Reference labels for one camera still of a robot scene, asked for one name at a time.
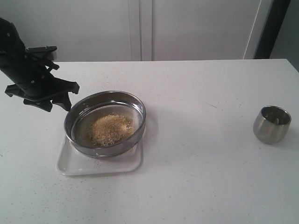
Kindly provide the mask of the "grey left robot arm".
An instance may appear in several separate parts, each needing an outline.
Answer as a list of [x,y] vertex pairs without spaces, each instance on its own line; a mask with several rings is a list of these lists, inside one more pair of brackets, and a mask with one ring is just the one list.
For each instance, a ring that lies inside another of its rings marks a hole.
[[71,109],[69,93],[78,94],[79,85],[52,75],[56,46],[26,48],[16,27],[0,20],[0,70],[13,82],[5,93],[23,99],[25,105],[50,112],[53,105]]

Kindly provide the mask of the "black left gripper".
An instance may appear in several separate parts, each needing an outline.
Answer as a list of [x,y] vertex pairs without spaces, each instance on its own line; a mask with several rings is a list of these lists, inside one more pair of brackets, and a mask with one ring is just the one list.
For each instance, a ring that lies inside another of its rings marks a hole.
[[0,53],[0,70],[13,82],[5,93],[23,98],[30,105],[51,112],[53,104],[70,111],[69,92],[78,94],[79,85],[54,77],[48,68],[20,54]]

